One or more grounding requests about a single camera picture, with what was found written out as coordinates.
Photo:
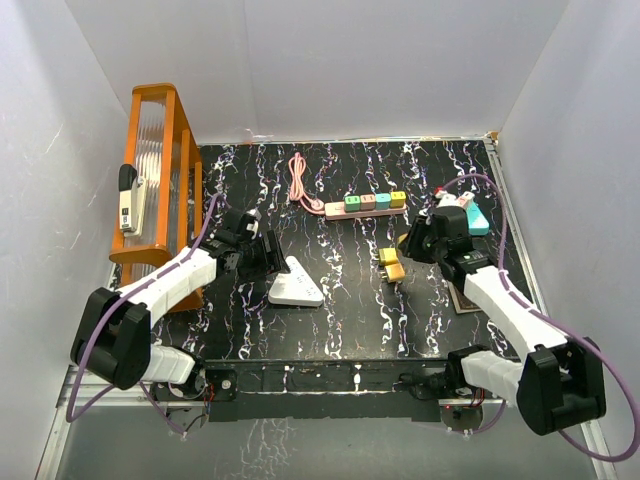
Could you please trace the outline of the yellow plug adapter one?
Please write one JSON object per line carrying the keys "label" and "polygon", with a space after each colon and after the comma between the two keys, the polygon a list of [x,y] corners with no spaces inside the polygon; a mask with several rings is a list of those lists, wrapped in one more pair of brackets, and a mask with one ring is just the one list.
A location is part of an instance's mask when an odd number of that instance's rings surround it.
{"label": "yellow plug adapter one", "polygon": [[399,262],[397,249],[394,247],[380,248],[378,250],[378,263],[386,267]]}

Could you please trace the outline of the yellow plug adapter two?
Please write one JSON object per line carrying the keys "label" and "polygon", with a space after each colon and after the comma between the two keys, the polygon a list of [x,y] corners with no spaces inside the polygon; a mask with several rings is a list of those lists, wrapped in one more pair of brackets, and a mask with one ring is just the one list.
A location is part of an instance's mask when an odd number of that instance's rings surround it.
{"label": "yellow plug adapter two", "polygon": [[387,283],[397,283],[405,278],[405,270],[400,263],[389,264],[383,268],[381,275]]}

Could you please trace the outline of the white triangular power strip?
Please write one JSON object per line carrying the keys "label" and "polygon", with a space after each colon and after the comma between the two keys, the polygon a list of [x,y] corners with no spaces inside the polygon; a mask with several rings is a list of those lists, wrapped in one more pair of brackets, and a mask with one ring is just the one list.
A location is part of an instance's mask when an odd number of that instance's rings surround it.
{"label": "white triangular power strip", "polygon": [[273,305],[320,307],[324,295],[301,263],[294,257],[285,258],[288,273],[278,273],[268,292]]}

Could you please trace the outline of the yellow plug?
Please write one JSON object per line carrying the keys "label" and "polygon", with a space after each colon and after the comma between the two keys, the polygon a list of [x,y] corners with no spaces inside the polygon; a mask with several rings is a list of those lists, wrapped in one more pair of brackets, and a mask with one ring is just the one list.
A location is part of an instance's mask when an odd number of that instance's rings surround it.
{"label": "yellow plug", "polygon": [[406,204],[406,193],[404,191],[393,191],[390,193],[390,208],[402,209]]}

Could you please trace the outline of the blue plug adapter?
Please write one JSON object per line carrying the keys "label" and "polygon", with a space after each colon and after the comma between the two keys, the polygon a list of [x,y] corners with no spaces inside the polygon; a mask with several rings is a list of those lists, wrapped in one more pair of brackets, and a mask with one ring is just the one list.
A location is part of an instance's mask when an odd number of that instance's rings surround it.
{"label": "blue plug adapter", "polygon": [[375,195],[375,201],[376,210],[387,210],[390,208],[391,195],[389,193],[377,193]]}

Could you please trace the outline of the pink power strip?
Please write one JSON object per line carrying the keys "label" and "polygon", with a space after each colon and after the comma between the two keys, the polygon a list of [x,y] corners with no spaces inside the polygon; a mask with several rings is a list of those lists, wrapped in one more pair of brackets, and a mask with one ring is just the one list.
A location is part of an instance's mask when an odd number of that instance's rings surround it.
{"label": "pink power strip", "polygon": [[404,205],[400,208],[353,210],[347,211],[345,202],[330,202],[324,205],[324,216],[327,220],[348,220],[355,218],[373,218],[381,216],[403,215],[408,210]]}

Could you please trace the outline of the green plug adapter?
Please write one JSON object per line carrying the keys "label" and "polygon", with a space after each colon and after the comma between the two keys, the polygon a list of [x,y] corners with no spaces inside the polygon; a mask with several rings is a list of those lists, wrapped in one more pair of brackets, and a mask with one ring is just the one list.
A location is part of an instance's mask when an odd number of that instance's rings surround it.
{"label": "green plug adapter", "polygon": [[359,195],[350,195],[344,198],[344,210],[347,213],[358,212],[361,209],[361,197]]}

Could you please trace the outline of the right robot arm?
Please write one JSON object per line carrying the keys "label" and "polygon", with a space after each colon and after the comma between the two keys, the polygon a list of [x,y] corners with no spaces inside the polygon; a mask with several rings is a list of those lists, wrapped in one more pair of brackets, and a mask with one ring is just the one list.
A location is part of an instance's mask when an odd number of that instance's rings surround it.
{"label": "right robot arm", "polygon": [[516,291],[505,289],[496,262],[475,247],[463,208],[437,207],[416,216],[399,250],[408,259],[437,265],[516,352],[514,360],[482,345],[450,352],[444,377],[453,394],[487,390],[515,405],[538,435],[604,416],[603,366],[592,343],[569,339],[521,305]]}

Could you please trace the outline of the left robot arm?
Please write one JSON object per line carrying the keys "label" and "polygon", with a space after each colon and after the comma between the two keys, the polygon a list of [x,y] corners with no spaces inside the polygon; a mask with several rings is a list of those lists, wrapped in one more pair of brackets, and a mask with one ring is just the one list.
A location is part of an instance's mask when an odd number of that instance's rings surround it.
{"label": "left robot arm", "polygon": [[168,383],[186,399],[200,396],[207,376],[196,368],[196,359],[180,347],[156,345],[152,329],[180,302],[224,275],[255,282],[288,272],[276,233],[261,233],[259,222],[254,210],[230,209],[211,239],[198,237],[174,259],[119,290],[92,292],[71,361],[120,390],[139,382]]}

